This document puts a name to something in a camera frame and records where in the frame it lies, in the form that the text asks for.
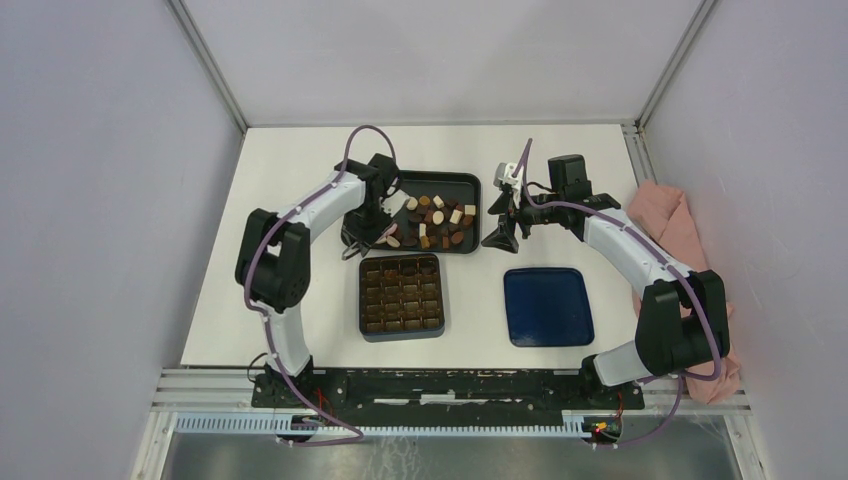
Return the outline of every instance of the blue tray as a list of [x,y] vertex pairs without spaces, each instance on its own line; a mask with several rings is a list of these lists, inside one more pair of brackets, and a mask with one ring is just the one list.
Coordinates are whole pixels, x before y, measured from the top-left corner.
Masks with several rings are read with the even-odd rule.
[[576,347],[595,340],[586,284],[573,268],[510,270],[504,298],[516,347]]

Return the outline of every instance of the metal floor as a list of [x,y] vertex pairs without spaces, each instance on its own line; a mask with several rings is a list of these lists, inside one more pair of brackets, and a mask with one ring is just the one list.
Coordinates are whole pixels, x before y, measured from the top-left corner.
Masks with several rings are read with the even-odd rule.
[[[657,419],[624,419],[624,439]],[[656,438],[593,452],[569,438],[374,437],[290,448],[269,435],[175,434],[167,479],[741,479],[724,420],[676,418]]]

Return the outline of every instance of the white wall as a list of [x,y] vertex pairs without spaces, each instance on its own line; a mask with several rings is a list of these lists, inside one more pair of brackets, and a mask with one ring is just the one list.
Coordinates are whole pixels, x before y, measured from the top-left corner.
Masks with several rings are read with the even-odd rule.
[[240,136],[161,1],[6,1],[0,79],[0,478],[126,478]]
[[635,118],[698,0],[187,0],[248,122]]
[[724,1],[656,116],[692,199],[776,479],[845,478],[848,4]]

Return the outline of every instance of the black tray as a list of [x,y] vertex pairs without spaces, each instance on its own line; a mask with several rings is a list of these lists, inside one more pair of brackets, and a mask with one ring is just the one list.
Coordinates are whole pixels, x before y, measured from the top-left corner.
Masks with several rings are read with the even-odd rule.
[[441,335],[445,306],[438,257],[430,253],[363,260],[359,331],[369,342]]
[[[480,244],[480,180],[470,173],[451,173],[451,172],[421,172],[416,170],[401,170],[401,178],[403,184],[401,190],[406,192],[410,197],[420,197],[427,195],[431,199],[436,195],[447,200],[455,198],[463,205],[474,205],[477,207],[477,215],[474,215],[474,223],[471,228],[464,230],[465,239],[459,245],[451,245],[447,250],[442,249],[441,244],[432,246],[428,249],[416,247],[404,247],[401,245],[398,248],[390,247],[386,244],[374,245],[376,250],[391,250],[396,252],[425,252],[425,253],[471,253],[477,249]],[[402,209],[395,217],[398,228],[403,232],[404,237],[408,235],[418,236],[418,226],[412,226],[407,221],[406,216],[410,213],[407,209]]]

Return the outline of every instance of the food piece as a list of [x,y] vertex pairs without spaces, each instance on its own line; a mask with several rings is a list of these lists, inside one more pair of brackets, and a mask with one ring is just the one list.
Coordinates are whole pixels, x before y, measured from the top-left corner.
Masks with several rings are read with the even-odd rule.
[[462,210],[454,210],[451,214],[451,223],[454,225],[459,225],[460,218],[462,218]]

